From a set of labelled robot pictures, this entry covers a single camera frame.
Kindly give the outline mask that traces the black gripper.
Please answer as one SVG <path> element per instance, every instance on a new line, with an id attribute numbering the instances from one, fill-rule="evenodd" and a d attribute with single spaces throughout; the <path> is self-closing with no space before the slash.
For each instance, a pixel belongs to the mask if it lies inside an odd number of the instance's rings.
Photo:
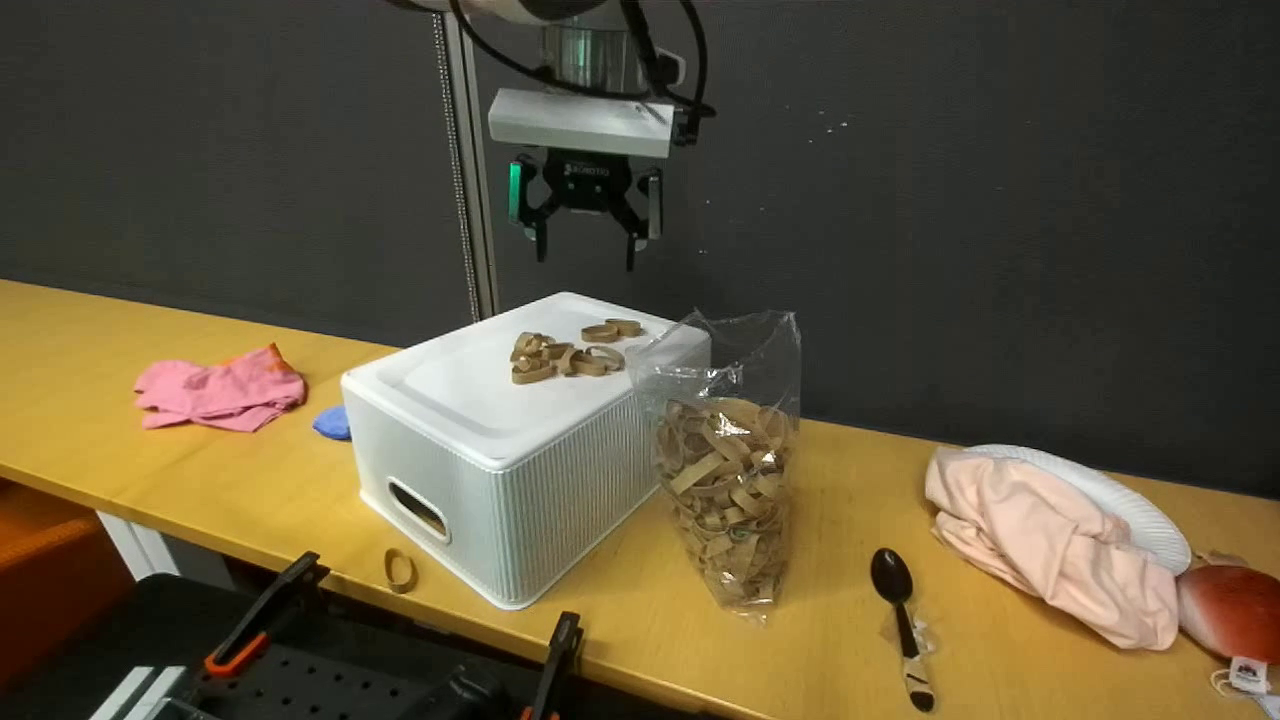
<path id="1" fill-rule="evenodd" d="M 508 217 L 531 229 L 538 260 L 548 260 L 558 214 L 606 214 L 625 224 L 625 267 L 649 249 L 649 224 L 666 221 L 666 176 L 637 176 L 625 155 L 545 153 L 508 163 Z"/>

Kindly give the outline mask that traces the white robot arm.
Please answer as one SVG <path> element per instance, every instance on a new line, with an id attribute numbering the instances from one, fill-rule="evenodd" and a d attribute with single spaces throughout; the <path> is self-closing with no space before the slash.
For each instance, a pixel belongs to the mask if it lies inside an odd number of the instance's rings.
<path id="1" fill-rule="evenodd" d="M 702 140 L 709 104 L 709 31 L 694 0 L 676 0 L 695 51 L 653 40 L 644 0 L 397 0 L 448 14 L 497 66 L 526 77 L 488 104 L 488 136 L 511 144 L 503 214 L 548 255 L 562 214 L 608 217 L 625 265 L 666 236 L 666 172 Z"/>

